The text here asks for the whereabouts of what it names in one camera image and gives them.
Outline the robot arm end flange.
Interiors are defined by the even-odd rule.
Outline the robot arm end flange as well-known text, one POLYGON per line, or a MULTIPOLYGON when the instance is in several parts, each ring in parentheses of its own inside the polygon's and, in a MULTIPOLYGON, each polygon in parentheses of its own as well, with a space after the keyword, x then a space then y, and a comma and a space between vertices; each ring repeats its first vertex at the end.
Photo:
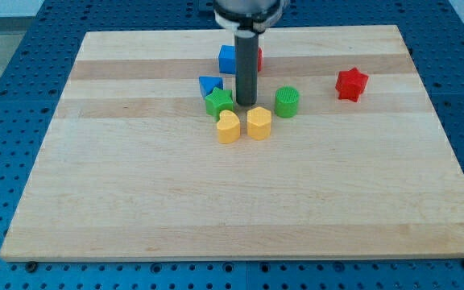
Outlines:
POLYGON ((262 34, 281 18, 289 0, 213 0, 215 20, 234 33, 262 34))

